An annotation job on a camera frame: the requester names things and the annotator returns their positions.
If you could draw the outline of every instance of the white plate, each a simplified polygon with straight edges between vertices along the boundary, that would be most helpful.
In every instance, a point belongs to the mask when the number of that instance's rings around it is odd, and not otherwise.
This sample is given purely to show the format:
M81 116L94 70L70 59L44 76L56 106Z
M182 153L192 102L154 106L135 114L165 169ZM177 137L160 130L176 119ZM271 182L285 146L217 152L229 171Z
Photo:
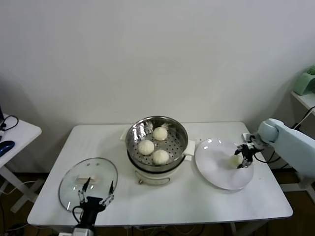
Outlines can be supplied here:
M199 144L195 159L200 173L217 187L237 190L244 188L254 174L253 164L248 168L233 169L228 161L236 144L227 140L208 139Z

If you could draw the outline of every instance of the floor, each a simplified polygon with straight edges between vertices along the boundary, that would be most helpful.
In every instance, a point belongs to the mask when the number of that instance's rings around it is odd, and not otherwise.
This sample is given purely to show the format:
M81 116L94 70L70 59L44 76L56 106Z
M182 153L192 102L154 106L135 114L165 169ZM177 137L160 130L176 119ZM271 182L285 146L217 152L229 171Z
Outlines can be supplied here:
M279 183L293 183L298 179L294 173L275 173ZM39 177L45 179L47 175L18 175L22 181L36 180ZM8 185L6 192L12 190L12 185ZM260 229L258 229L254 236L315 236L315 204L309 198L306 192L286 193L294 214L289 219L279 219L269 221ZM22 194L16 190L10 195L0 195L0 202L4 211L5 229L14 229L23 226L27 223L27 216L32 208L32 203L27 202L16 214L10 211L14 202L17 201ZM241 227L243 223L237 223L236 227ZM4 232L2 216L0 213L0 233ZM8 231L8 236L50 236L54 232L51 229L39 229L34 226L26 225L18 231ZM168 226L166 229L124 229L117 228L98 228L96 235L100 236L230 236L231 230L229 224L207 224L203 225L189 225L189 226Z

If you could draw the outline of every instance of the small white table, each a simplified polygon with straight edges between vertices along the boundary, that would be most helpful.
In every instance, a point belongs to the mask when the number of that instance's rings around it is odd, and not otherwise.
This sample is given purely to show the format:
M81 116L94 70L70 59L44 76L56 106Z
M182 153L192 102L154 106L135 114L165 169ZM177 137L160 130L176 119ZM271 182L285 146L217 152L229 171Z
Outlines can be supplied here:
M208 138L241 143L248 132L241 122L183 124L189 139ZM252 181L242 190L228 191L208 183L195 161L184 161L181 176L166 186L139 185L120 141L130 125L82 125L73 128L30 214L28 223L71 232L72 214L59 202L58 187L64 174L76 163L92 157L111 160L118 169L115 199L101 212L96 227L175 225L253 221L235 235L247 235L267 220L290 217L290 204L267 164L254 162Z
M13 126L16 123L16 119L9 118L6 121L7 128ZM0 157L0 175L3 176L7 181L3 183L0 190L3 191L8 182L19 189L24 195L17 201L17 203L11 208L11 211L16 213L21 206L27 201L35 202L37 194L34 193L44 182L37 180L30 189L28 189L7 167L4 165L10 161L16 154L18 154L23 148L30 144L35 138L41 134L41 129L35 125L29 124L25 121L20 120L18 125L13 129L5 131L1 142L12 140L15 142L13 149L8 151L5 155Z
M305 106L307 109L310 109L311 107L315 106L315 94L310 93L303 96L300 96L296 94L295 92L291 92L292 96L296 98L300 103L302 103L303 106Z

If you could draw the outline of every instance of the white robotic arm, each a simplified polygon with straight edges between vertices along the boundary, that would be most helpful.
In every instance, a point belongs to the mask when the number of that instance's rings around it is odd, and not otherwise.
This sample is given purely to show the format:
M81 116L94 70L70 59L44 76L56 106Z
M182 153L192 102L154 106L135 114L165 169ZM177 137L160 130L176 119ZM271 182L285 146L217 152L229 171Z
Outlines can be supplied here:
M272 146L300 174L315 178L315 140L276 119L262 122L248 142L238 146L235 154L242 152L244 157L239 168L248 167L252 156L267 146Z
M262 122L258 135L299 173L307 177L315 177L314 139L288 128L283 122L276 119Z

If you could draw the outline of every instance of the glass lid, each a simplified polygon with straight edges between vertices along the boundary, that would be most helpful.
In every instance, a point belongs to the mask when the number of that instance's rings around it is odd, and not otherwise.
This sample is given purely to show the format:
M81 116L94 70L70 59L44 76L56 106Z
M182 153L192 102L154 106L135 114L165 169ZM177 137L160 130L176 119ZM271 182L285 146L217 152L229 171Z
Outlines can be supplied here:
M116 189L118 172L115 165L105 158L91 158L73 166L63 177L59 186L59 200L62 206L72 211L80 205L79 190L85 184L85 197L106 199L111 185Z

